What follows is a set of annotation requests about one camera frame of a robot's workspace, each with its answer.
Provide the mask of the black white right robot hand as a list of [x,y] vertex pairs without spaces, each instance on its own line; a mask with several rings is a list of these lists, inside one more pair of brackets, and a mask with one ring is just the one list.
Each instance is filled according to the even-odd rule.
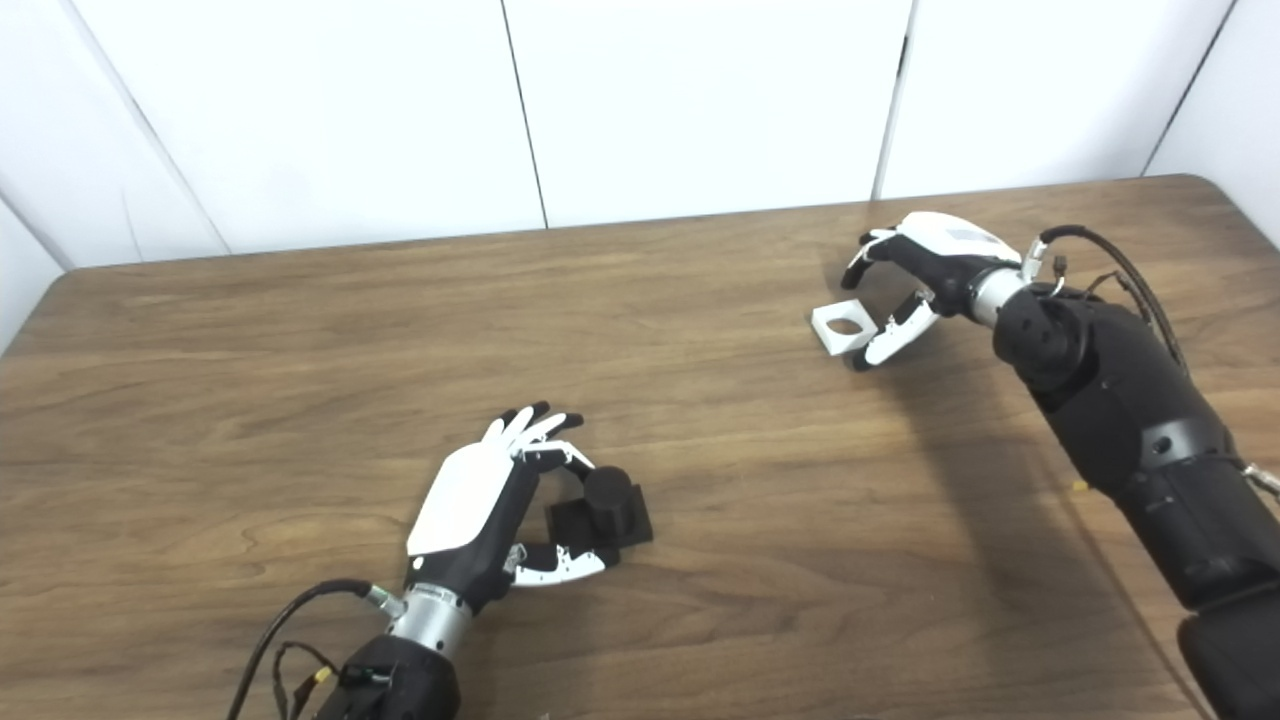
[[890,263],[922,283],[869,343],[852,354],[852,368],[869,372],[925,333],[938,319],[965,316],[993,329],[1001,309],[1028,281],[1019,251],[959,217],[913,211],[890,228],[868,231],[841,287],[855,290],[877,263]]

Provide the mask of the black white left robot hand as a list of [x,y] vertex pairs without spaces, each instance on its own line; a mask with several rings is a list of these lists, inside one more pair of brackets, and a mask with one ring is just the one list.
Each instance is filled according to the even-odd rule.
[[539,401],[502,413],[479,439],[449,454],[410,529],[404,588],[449,591],[477,616],[512,585],[561,584],[618,565],[617,550],[564,543],[532,544],[522,561],[509,560],[541,475],[566,469],[582,480],[595,470],[559,438],[582,424],[582,415]]

